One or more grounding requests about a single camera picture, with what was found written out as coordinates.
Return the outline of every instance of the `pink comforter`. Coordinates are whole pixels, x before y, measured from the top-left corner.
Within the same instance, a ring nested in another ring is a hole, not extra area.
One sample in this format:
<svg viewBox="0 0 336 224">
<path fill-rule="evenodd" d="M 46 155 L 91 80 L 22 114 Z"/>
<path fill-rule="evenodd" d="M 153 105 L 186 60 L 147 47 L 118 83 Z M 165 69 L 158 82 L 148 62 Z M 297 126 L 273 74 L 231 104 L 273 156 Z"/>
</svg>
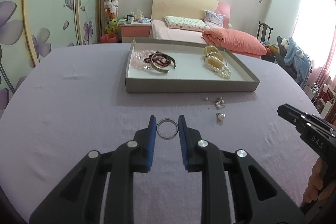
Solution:
<svg viewBox="0 0 336 224">
<path fill-rule="evenodd" d="M 209 45 L 227 48 L 228 50 L 260 58 L 267 53 L 258 39 L 248 33 L 232 29 L 209 29 L 202 32 L 203 39 Z"/>
</svg>

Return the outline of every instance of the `blue clothing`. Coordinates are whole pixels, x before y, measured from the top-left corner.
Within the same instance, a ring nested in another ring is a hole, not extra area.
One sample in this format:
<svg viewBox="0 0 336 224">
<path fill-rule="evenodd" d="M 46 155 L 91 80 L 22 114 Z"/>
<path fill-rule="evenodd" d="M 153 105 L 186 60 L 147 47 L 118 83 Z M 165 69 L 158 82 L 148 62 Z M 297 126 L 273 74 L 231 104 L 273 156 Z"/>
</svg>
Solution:
<svg viewBox="0 0 336 224">
<path fill-rule="evenodd" d="M 294 62 L 296 68 L 296 82 L 303 89 L 306 85 L 309 74 L 312 72 L 311 61 L 308 55 L 296 45 L 292 37 L 288 39 L 288 50 L 285 56 L 285 64 L 290 66 Z"/>
</svg>

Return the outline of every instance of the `bed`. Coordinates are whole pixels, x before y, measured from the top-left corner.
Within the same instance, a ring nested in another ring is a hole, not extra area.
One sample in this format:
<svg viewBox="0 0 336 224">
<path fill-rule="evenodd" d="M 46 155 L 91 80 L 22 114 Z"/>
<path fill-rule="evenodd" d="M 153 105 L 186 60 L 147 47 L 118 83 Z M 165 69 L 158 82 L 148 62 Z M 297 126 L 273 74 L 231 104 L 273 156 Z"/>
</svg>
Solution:
<svg viewBox="0 0 336 224">
<path fill-rule="evenodd" d="M 204 20 L 205 10 L 225 15 L 223 28 L 228 27 L 231 7 L 218 0 L 153 0 L 151 37 L 206 44 L 201 32 L 169 29 L 164 19 L 169 15 Z"/>
</svg>

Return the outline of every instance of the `human hand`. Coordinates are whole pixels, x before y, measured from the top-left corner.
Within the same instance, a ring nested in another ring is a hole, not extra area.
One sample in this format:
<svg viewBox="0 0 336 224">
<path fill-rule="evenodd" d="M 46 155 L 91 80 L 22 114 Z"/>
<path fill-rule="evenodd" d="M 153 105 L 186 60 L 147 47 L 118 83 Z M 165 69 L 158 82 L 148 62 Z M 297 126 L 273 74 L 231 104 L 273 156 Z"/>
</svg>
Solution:
<svg viewBox="0 0 336 224">
<path fill-rule="evenodd" d="M 311 176 L 308 180 L 308 186 L 303 194 L 303 200 L 307 203 L 311 203 L 312 200 L 326 199 L 335 189 L 336 180 L 332 181 L 319 195 L 319 191 L 323 187 L 323 178 L 321 177 L 320 173 L 325 164 L 326 163 L 322 160 L 322 158 L 318 158 L 315 165 L 313 166 Z"/>
</svg>

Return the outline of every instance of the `purple tablecloth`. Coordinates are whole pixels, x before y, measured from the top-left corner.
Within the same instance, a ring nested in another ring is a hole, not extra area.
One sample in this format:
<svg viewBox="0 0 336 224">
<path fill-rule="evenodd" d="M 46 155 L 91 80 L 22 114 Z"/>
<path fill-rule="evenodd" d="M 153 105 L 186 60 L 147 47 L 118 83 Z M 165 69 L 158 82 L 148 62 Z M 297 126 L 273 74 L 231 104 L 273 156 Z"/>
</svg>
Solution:
<svg viewBox="0 0 336 224">
<path fill-rule="evenodd" d="M 289 103 L 318 114 L 308 97 L 276 64 L 238 57 L 261 80 L 252 93 L 128 94 L 125 62 L 130 44 L 53 50 L 31 72 L 0 120 L 0 185 L 26 220 L 90 150 L 102 153 L 133 139 L 157 120 L 185 115 L 189 127 L 220 149 L 245 149 L 299 204 L 317 155 L 294 126 L 277 115 Z M 223 125 L 205 97 L 223 96 Z M 153 167 L 134 176 L 135 223 L 199 223 L 201 174 L 188 174 L 179 138 L 156 138 Z"/>
</svg>

